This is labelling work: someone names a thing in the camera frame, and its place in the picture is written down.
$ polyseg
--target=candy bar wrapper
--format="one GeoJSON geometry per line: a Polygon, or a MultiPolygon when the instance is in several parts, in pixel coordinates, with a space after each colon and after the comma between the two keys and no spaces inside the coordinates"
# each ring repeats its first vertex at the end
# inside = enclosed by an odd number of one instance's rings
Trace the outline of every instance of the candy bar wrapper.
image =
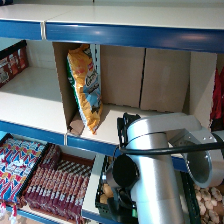
{"type": "Polygon", "coordinates": [[[33,188],[32,188],[32,190],[30,192],[30,195],[29,195],[29,199],[32,200],[32,201],[33,201],[33,198],[34,198],[36,189],[37,189],[37,187],[38,187],[41,179],[43,178],[44,173],[45,173],[45,170],[44,169],[41,169],[40,172],[38,173],[38,176],[36,178],[36,181],[35,181],[35,183],[33,185],[33,188]]]}
{"type": "Polygon", "coordinates": [[[51,145],[43,163],[41,164],[41,167],[48,168],[48,164],[49,164],[51,158],[53,157],[54,152],[55,152],[55,145],[51,145]]]}
{"type": "Polygon", "coordinates": [[[36,179],[37,179],[37,177],[38,177],[38,175],[39,175],[40,170],[41,170],[41,168],[38,167],[38,169],[37,169],[35,175],[33,176],[32,180],[31,180],[30,186],[29,186],[29,188],[28,188],[28,190],[27,190],[27,192],[26,192],[26,194],[25,194],[25,200],[26,200],[28,203],[30,203],[30,204],[32,204],[32,203],[31,203],[30,200],[29,200],[29,195],[30,195],[30,193],[31,193],[31,191],[32,191],[32,188],[33,188],[33,186],[34,186],[34,184],[35,184],[35,181],[36,181],[36,179]]]}
{"type": "Polygon", "coordinates": [[[71,200],[73,191],[74,191],[74,189],[76,187],[78,178],[79,178],[79,175],[78,174],[75,174],[74,179],[73,179],[73,182],[72,182],[72,185],[71,185],[70,190],[68,192],[68,195],[66,197],[65,203],[62,205],[62,207],[63,207],[62,209],[64,211],[64,217],[66,217],[67,219],[69,219],[68,206],[69,206],[69,203],[70,203],[70,200],[71,200]]]}
{"type": "Polygon", "coordinates": [[[8,201],[12,190],[19,184],[20,180],[23,177],[23,173],[25,171],[25,168],[19,168],[17,167],[14,171],[12,176],[10,177],[9,182],[2,186],[0,197],[6,201],[8,201]]]}
{"type": "Polygon", "coordinates": [[[79,193],[75,199],[74,206],[71,210],[71,214],[74,219],[81,213],[81,208],[82,208],[83,200],[86,194],[88,183],[89,183],[89,177],[85,177],[80,187],[79,193]]]}
{"type": "Polygon", "coordinates": [[[55,147],[55,153],[53,154],[53,157],[51,158],[49,169],[56,169],[58,166],[58,161],[60,160],[61,155],[61,149],[59,146],[55,147]]]}
{"type": "Polygon", "coordinates": [[[39,157],[33,157],[32,158],[32,156],[31,156],[29,162],[25,161],[25,165],[27,165],[30,168],[33,168],[38,159],[39,159],[39,157]]]}
{"type": "Polygon", "coordinates": [[[8,149],[8,148],[4,148],[4,147],[1,147],[1,151],[0,151],[0,161],[1,162],[6,162],[6,154],[11,152],[11,149],[8,149]]]}
{"type": "Polygon", "coordinates": [[[12,149],[18,151],[20,149],[21,144],[22,144],[22,141],[20,141],[20,140],[14,141],[12,149]]]}
{"type": "Polygon", "coordinates": [[[51,185],[52,185],[52,181],[53,181],[53,177],[54,177],[54,174],[55,174],[55,170],[52,170],[51,171],[51,175],[48,179],[48,183],[47,183],[47,186],[45,187],[44,189],[44,192],[43,192],[43,195],[42,195],[42,200],[41,200],[41,207],[44,209],[45,208],[45,205],[47,203],[47,193],[48,191],[50,190],[51,188],[51,185]]]}
{"type": "Polygon", "coordinates": [[[31,169],[25,168],[25,170],[23,172],[23,176],[19,180],[19,183],[12,189],[8,201],[17,202],[17,198],[16,198],[17,193],[20,190],[20,188],[22,187],[22,185],[23,185],[24,181],[26,180],[27,176],[29,175],[30,171],[31,171],[31,169]]]}
{"type": "Polygon", "coordinates": [[[50,185],[48,187],[48,190],[47,190],[47,193],[46,193],[46,196],[45,196],[44,207],[45,207],[45,210],[50,211],[50,212],[51,212],[51,209],[49,208],[49,204],[48,203],[49,203],[49,200],[51,198],[51,194],[53,192],[53,189],[54,189],[54,186],[55,186],[55,184],[57,182],[57,179],[60,176],[60,173],[61,172],[59,172],[59,171],[56,171],[54,173],[53,179],[52,179],[52,181],[51,181],[51,183],[50,183],[50,185]]]}
{"type": "Polygon", "coordinates": [[[42,185],[42,188],[41,188],[41,190],[40,190],[40,192],[39,192],[39,195],[38,195],[38,197],[37,197],[37,203],[38,203],[39,206],[41,206],[42,203],[43,203],[43,200],[44,200],[44,197],[45,197],[45,195],[43,195],[43,194],[44,194],[45,188],[47,187],[47,184],[48,184],[48,182],[49,182],[51,173],[52,173],[52,170],[48,170],[48,173],[47,173],[47,175],[46,175],[45,181],[44,181],[44,183],[43,183],[43,185],[42,185]]]}
{"type": "Polygon", "coordinates": [[[72,212],[72,209],[73,209],[73,206],[74,206],[74,203],[75,203],[75,199],[79,193],[79,189],[82,185],[82,182],[83,182],[83,177],[82,176],[79,176],[78,178],[78,181],[77,181],[77,184],[75,186],[75,189],[72,193],[72,196],[71,196],[71,199],[70,199],[70,202],[69,202],[69,205],[68,205],[68,215],[71,219],[74,219],[74,216],[73,216],[73,212],[72,212]]]}
{"type": "Polygon", "coordinates": [[[61,195],[61,192],[63,190],[63,187],[65,185],[65,181],[67,179],[67,176],[68,176],[68,172],[64,172],[63,173],[63,176],[62,176],[62,179],[61,179],[61,182],[59,184],[59,187],[58,187],[58,190],[56,192],[56,195],[55,195],[55,198],[54,198],[54,201],[53,201],[53,206],[57,208],[58,206],[58,201],[59,201],[59,198],[60,198],[60,195],[61,195]]]}
{"type": "Polygon", "coordinates": [[[5,172],[2,174],[1,176],[1,180],[0,180],[0,189],[2,189],[4,184],[7,184],[13,174],[13,171],[16,169],[16,166],[9,164],[6,168],[5,168],[5,172]]]}
{"type": "Polygon", "coordinates": [[[55,199],[55,196],[56,196],[56,193],[58,191],[58,187],[60,185],[60,181],[62,179],[62,176],[63,176],[63,172],[59,171],[59,174],[58,174],[58,178],[55,182],[55,185],[54,185],[54,188],[53,188],[53,191],[51,193],[51,196],[50,196],[50,199],[48,201],[48,208],[54,213],[54,214],[57,214],[57,211],[56,211],[56,208],[53,206],[53,201],[55,199]]]}
{"type": "Polygon", "coordinates": [[[61,192],[61,195],[60,195],[60,198],[59,198],[59,201],[58,201],[57,210],[58,210],[58,213],[62,216],[64,215],[64,206],[63,205],[65,203],[65,200],[68,196],[69,190],[70,190],[71,185],[73,183],[74,176],[75,176],[75,174],[73,174],[73,173],[68,174],[68,177],[66,179],[65,185],[63,187],[63,190],[61,192]]]}
{"type": "Polygon", "coordinates": [[[7,166],[8,166],[8,163],[4,163],[4,162],[0,163],[0,180],[1,180],[2,175],[5,173],[7,166]]]}
{"type": "Polygon", "coordinates": [[[39,195],[39,192],[44,184],[44,181],[47,177],[47,174],[48,174],[48,170],[44,169],[44,174],[42,176],[42,178],[40,178],[40,182],[39,182],[39,185],[36,187],[36,191],[34,193],[34,196],[33,196],[33,202],[37,202],[37,198],[38,198],[38,195],[39,195]]]}

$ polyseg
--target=snack box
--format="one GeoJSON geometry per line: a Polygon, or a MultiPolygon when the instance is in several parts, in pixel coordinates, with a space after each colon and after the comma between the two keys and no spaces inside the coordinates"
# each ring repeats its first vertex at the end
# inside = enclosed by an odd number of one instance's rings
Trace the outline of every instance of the snack box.
{"type": "Polygon", "coordinates": [[[0,51],[0,88],[28,67],[26,46],[22,40],[0,51]]]}
{"type": "MultiPolygon", "coordinates": [[[[44,164],[44,161],[46,160],[48,150],[45,152],[45,156],[44,156],[42,162],[38,164],[38,167],[43,168],[43,164],[44,164]]],[[[94,164],[94,160],[85,159],[85,158],[81,158],[81,157],[77,157],[77,156],[73,156],[73,155],[68,155],[66,153],[61,152],[60,160],[58,161],[58,166],[55,168],[55,172],[62,171],[63,173],[64,172],[74,173],[74,174],[78,174],[78,175],[83,175],[83,177],[84,176],[89,177],[91,175],[91,170],[92,170],[93,164],[94,164]]],[[[32,186],[31,182],[32,182],[32,179],[30,180],[26,189],[23,191],[23,195],[26,195],[29,187],[32,186]]],[[[52,207],[49,209],[48,206],[43,205],[39,202],[31,200],[31,201],[28,201],[28,205],[29,205],[30,209],[33,211],[44,213],[44,214],[59,218],[64,221],[68,221],[70,223],[79,223],[79,222],[77,222],[77,220],[74,220],[74,219],[72,220],[69,217],[65,217],[64,215],[58,214],[57,212],[55,213],[54,211],[52,211],[52,207]]]]}

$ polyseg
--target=candy bar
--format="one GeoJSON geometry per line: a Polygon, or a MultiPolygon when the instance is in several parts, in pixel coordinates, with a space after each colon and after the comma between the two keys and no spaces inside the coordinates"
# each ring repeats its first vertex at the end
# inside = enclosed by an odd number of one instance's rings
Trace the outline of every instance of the candy bar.
{"type": "Polygon", "coordinates": [[[85,177],[84,180],[83,180],[82,186],[79,190],[79,193],[76,197],[73,209],[72,209],[72,215],[73,215],[74,218],[81,214],[82,204],[83,204],[83,201],[84,201],[84,197],[85,197],[85,194],[86,194],[86,189],[88,187],[88,183],[89,183],[89,177],[85,177]]]}
{"type": "Polygon", "coordinates": [[[79,193],[79,189],[82,185],[82,182],[83,182],[83,177],[79,176],[77,184],[75,186],[74,191],[72,192],[72,196],[71,196],[71,199],[70,199],[70,202],[69,202],[69,205],[68,205],[68,215],[71,219],[74,219],[74,216],[72,214],[72,209],[73,209],[73,206],[74,206],[75,199],[76,199],[76,197],[79,193]]]}
{"type": "Polygon", "coordinates": [[[60,159],[60,154],[61,154],[61,149],[59,148],[59,146],[52,145],[41,167],[44,167],[47,169],[56,169],[57,163],[60,159]]]}
{"type": "Polygon", "coordinates": [[[68,172],[64,172],[63,173],[63,176],[61,178],[61,181],[60,181],[60,184],[59,184],[59,187],[57,189],[57,192],[56,192],[56,195],[55,195],[55,198],[54,198],[54,201],[53,201],[53,206],[57,208],[58,206],[58,201],[59,201],[59,198],[60,198],[60,195],[61,195],[61,192],[63,190],[63,187],[65,185],[65,181],[67,179],[67,176],[68,176],[68,172]]]}
{"type": "Polygon", "coordinates": [[[49,187],[48,187],[48,190],[47,190],[47,193],[46,193],[46,196],[45,196],[45,200],[44,200],[44,207],[45,207],[45,209],[48,210],[48,211],[51,211],[51,209],[49,208],[48,203],[49,203],[49,201],[50,201],[51,194],[52,194],[52,192],[53,192],[54,186],[55,186],[55,184],[56,184],[56,182],[57,182],[57,179],[58,179],[58,177],[59,177],[60,175],[61,175],[61,172],[60,172],[60,171],[56,171],[55,174],[54,174],[54,176],[53,176],[53,179],[52,179],[52,181],[50,182],[50,185],[49,185],[49,187]]]}
{"type": "Polygon", "coordinates": [[[42,199],[42,196],[43,196],[44,190],[45,190],[45,188],[47,186],[47,183],[48,183],[48,180],[50,178],[51,172],[52,172],[52,170],[48,170],[47,175],[46,175],[46,178],[45,178],[44,183],[42,185],[42,188],[40,189],[39,195],[37,197],[37,200],[36,201],[37,201],[37,203],[38,203],[39,206],[41,206],[41,201],[43,200],[42,199]]]}
{"type": "Polygon", "coordinates": [[[19,181],[23,177],[25,168],[16,168],[13,171],[13,174],[10,177],[10,180],[7,184],[3,185],[0,191],[0,197],[4,200],[8,200],[13,188],[15,188],[18,184],[19,181]]]}
{"type": "Polygon", "coordinates": [[[26,180],[27,176],[29,175],[31,169],[26,168],[23,172],[23,177],[19,180],[19,183],[12,189],[11,195],[8,201],[17,202],[16,196],[18,191],[20,190],[21,186],[23,185],[24,181],[26,180]]]}
{"type": "Polygon", "coordinates": [[[68,174],[67,180],[65,182],[65,185],[62,189],[62,192],[61,192],[61,195],[60,195],[60,198],[59,198],[59,201],[58,201],[57,211],[62,216],[64,215],[64,203],[65,203],[66,198],[69,194],[69,190],[70,190],[71,185],[73,183],[74,176],[75,176],[75,174],[73,174],[73,173],[68,174]]]}
{"type": "Polygon", "coordinates": [[[38,187],[41,179],[43,178],[44,172],[45,172],[45,170],[44,169],[41,169],[40,172],[38,173],[38,176],[36,178],[36,181],[35,181],[35,183],[33,185],[33,188],[32,188],[32,190],[30,192],[30,195],[29,195],[29,199],[30,200],[33,200],[34,195],[35,195],[35,192],[36,192],[36,189],[37,189],[37,187],[38,187]]]}
{"type": "Polygon", "coordinates": [[[50,175],[50,177],[49,177],[49,179],[48,179],[48,183],[47,183],[47,185],[46,185],[46,187],[45,187],[45,189],[44,189],[44,192],[43,192],[43,195],[42,195],[42,198],[41,198],[41,207],[44,209],[45,208],[45,205],[46,205],[46,203],[47,203],[47,193],[48,193],[48,191],[50,190],[50,188],[51,188],[51,185],[52,185],[52,182],[53,182],[53,177],[54,177],[54,174],[55,174],[55,170],[51,170],[51,175],[50,175]]]}
{"type": "Polygon", "coordinates": [[[30,193],[31,193],[31,191],[32,191],[32,188],[33,188],[33,186],[34,186],[34,184],[35,184],[36,179],[38,178],[38,175],[39,175],[40,170],[41,170],[41,168],[38,167],[38,169],[37,169],[35,175],[33,176],[32,180],[31,180],[30,186],[29,186],[29,188],[28,188],[28,190],[27,190],[27,192],[26,192],[26,194],[25,194],[25,200],[26,200],[29,204],[32,204],[32,202],[29,200],[29,195],[30,195],[30,193]]]}
{"type": "Polygon", "coordinates": [[[55,182],[55,185],[54,185],[53,191],[51,193],[50,199],[47,203],[48,209],[50,209],[54,214],[57,214],[57,211],[56,211],[56,208],[53,206],[53,201],[54,201],[56,193],[58,191],[58,187],[60,185],[60,181],[62,179],[62,176],[63,176],[63,172],[59,171],[58,178],[55,182]]]}
{"type": "Polygon", "coordinates": [[[66,197],[65,203],[62,205],[62,209],[64,211],[64,217],[66,217],[67,219],[69,219],[68,206],[70,204],[70,200],[71,200],[71,197],[73,195],[73,191],[74,191],[75,186],[77,184],[78,178],[79,178],[79,175],[75,174],[74,179],[72,181],[72,185],[71,185],[70,190],[68,192],[68,195],[66,197]]]}
{"type": "Polygon", "coordinates": [[[40,165],[41,167],[47,168],[47,165],[50,162],[50,159],[53,157],[54,152],[55,152],[55,145],[51,145],[43,163],[40,165]]]}

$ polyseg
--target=chip bag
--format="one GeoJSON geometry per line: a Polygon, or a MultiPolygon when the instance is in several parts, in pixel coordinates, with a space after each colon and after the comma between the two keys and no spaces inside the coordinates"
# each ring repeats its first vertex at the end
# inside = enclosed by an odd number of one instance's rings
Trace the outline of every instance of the chip bag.
{"type": "Polygon", "coordinates": [[[67,70],[82,121],[92,133],[95,133],[103,104],[89,44],[83,44],[76,50],[69,50],[67,70]]]}

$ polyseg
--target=metal cylinder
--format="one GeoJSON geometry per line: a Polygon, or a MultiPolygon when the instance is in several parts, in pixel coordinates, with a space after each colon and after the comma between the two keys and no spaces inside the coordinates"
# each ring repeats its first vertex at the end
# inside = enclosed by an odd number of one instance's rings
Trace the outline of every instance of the metal cylinder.
{"type": "MultiPolygon", "coordinates": [[[[136,138],[129,134],[128,137],[132,136],[132,139],[129,138],[129,144],[126,147],[128,149],[169,147],[165,133],[136,136],[136,138]]],[[[171,156],[131,155],[130,157],[138,166],[140,173],[139,180],[131,190],[132,200],[137,204],[139,223],[184,223],[171,156]]]]}

